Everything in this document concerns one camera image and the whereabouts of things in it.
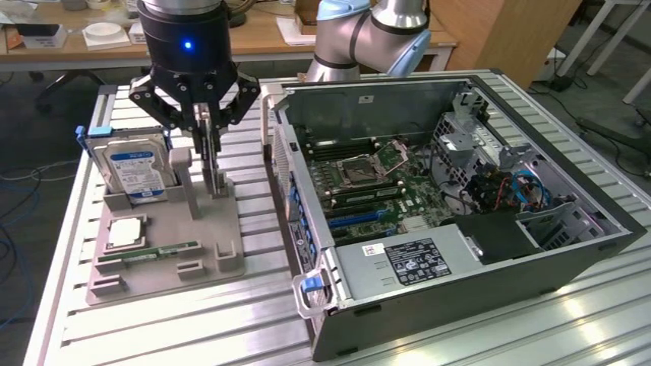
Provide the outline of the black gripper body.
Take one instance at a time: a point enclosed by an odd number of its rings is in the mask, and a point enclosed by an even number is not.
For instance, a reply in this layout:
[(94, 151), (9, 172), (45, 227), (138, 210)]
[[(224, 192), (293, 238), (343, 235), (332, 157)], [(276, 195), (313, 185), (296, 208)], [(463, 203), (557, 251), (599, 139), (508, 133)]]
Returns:
[(164, 76), (157, 85), (172, 96), (184, 83), (189, 97), (181, 103), (216, 103), (237, 79), (229, 44), (229, 9), (202, 14), (165, 14), (138, 9), (152, 64)]

